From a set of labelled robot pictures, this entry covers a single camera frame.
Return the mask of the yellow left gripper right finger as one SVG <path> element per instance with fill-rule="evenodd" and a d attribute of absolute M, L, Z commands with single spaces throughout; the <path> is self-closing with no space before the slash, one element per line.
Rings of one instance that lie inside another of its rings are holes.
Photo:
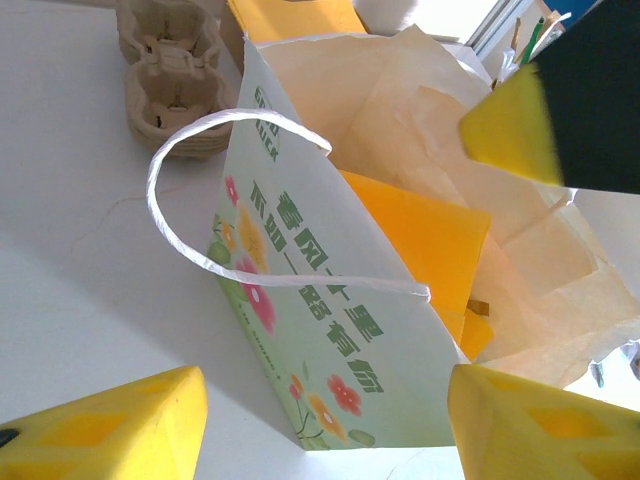
<path fill-rule="evenodd" d="M 454 367 L 448 413 L 468 479 L 636 479 L 639 414 L 479 365 Z"/>

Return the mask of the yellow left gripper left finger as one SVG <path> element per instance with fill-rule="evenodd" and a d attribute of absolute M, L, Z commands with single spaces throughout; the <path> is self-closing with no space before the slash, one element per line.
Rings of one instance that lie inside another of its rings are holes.
<path fill-rule="evenodd" d="M 183 366 L 10 420 L 4 479 L 192 479 L 208 416 L 206 381 Z"/>

